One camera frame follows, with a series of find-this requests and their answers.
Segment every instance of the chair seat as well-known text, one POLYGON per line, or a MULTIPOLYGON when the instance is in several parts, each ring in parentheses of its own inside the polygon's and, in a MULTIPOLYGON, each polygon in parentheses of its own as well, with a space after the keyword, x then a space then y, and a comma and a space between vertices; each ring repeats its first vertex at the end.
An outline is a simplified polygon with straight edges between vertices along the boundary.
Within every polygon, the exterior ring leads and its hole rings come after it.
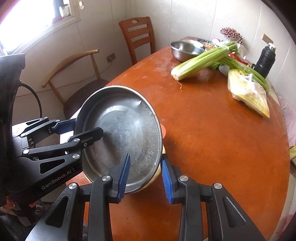
POLYGON ((66 119, 70 119, 88 97, 108 83, 109 81, 105 79, 94 80, 76 91, 64 104, 64 115, 66 119))

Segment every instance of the person's hand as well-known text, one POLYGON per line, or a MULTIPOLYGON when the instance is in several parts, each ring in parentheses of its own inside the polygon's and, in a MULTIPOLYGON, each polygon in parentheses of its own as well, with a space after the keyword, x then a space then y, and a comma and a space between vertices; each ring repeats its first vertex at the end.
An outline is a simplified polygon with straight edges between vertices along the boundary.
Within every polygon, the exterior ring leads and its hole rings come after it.
MULTIPOLYGON (((37 201, 30 204, 30 207, 34 207, 37 204, 37 201)), ((9 213, 11 215, 15 215, 13 212, 13 208, 15 208, 16 205, 14 203, 14 201, 10 198, 10 197, 6 197, 6 205, 4 205, 3 207, 0 207, 0 211, 4 212, 4 213, 9 213)))

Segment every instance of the chair with slatted back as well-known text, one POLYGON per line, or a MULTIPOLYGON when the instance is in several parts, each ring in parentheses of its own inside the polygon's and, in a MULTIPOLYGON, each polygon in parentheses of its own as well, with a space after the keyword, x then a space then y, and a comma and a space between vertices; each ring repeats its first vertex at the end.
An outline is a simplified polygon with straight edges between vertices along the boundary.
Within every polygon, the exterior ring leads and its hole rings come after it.
POLYGON ((155 52, 154 33, 153 33, 151 20, 149 17, 130 18, 127 20, 123 20, 123 21, 119 22, 119 26, 120 26, 123 36, 126 40, 126 44, 128 46, 128 50, 129 50, 129 53, 131 56, 131 62, 133 65, 135 65, 137 63, 136 54, 135 54, 136 48, 138 48, 144 44, 150 43, 151 54, 153 54, 155 52), (133 28, 136 26, 144 25, 144 24, 146 24, 147 27, 138 28, 138 29, 135 29, 132 31, 128 30, 129 28, 133 28), (132 39, 134 39, 138 36, 144 35, 144 34, 148 34, 148 36, 132 42, 132 39))
POLYGON ((98 66, 96 65, 96 61, 94 59, 94 54, 99 52, 99 49, 95 49, 91 51, 76 53, 63 59, 53 68, 53 70, 45 77, 45 80, 43 81, 42 87, 45 88, 46 85, 49 84, 55 96, 64 106, 64 115, 66 119, 70 119, 74 115, 74 113, 80 109, 82 104, 91 94, 103 88, 106 84, 109 83, 109 81, 101 78, 98 66), (77 90, 67 101, 65 101, 61 94, 58 92, 57 88, 53 85, 52 78, 77 60, 88 55, 90 55, 91 57, 91 63, 97 79, 77 90))

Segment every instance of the round dining table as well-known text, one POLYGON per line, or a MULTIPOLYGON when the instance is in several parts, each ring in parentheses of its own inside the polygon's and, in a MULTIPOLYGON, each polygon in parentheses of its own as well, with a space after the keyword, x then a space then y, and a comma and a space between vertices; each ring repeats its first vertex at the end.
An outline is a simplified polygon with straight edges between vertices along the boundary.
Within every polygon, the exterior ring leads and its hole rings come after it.
MULTIPOLYGON (((269 240, 283 210, 290 170, 280 106, 268 95, 270 118, 262 117, 232 98, 227 77, 218 70, 206 68, 177 82, 170 72, 178 64, 165 47, 108 85, 144 96, 166 129, 163 144, 171 164, 198 183, 221 183, 269 240)), ((83 173, 70 182, 89 183, 83 173)), ((205 205, 202 209, 206 238, 205 205)), ((181 205, 169 204, 160 175, 146 189, 110 204, 113 240, 178 240, 180 216, 181 205)))

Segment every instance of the black thermos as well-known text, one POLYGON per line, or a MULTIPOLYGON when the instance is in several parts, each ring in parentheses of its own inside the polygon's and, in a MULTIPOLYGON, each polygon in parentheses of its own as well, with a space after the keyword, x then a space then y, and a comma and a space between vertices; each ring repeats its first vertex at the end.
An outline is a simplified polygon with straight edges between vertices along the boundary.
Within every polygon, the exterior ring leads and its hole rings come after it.
POLYGON ((276 48, 269 43, 261 52, 260 58, 254 67, 259 74, 265 79, 276 60, 276 48))

